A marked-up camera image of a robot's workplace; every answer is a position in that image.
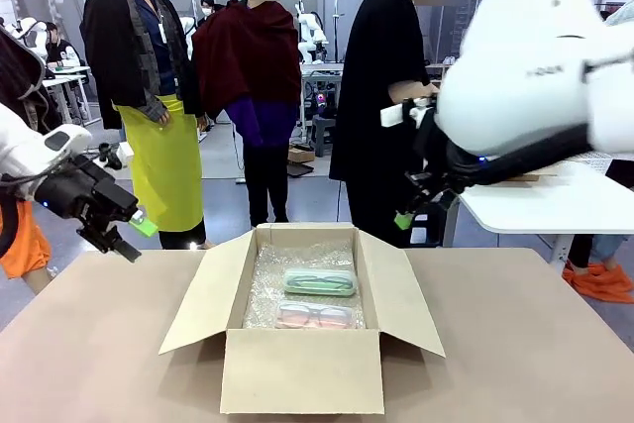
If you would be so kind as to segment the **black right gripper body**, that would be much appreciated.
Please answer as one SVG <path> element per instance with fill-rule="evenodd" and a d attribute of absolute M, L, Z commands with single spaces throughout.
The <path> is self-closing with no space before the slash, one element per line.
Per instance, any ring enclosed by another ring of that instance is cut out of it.
<path fill-rule="evenodd" d="M 405 177 L 409 185 L 405 210 L 420 210 L 446 191 L 458 195 L 464 191 L 464 181 L 449 173 L 406 172 Z"/>

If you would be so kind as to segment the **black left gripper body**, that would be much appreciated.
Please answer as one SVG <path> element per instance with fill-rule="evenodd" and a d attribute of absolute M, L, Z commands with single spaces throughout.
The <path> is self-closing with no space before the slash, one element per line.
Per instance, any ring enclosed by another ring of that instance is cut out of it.
<path fill-rule="evenodd" d="M 65 159 L 40 183 L 37 202 L 63 219 L 84 225 L 129 222 L 139 200 L 87 156 Z"/>

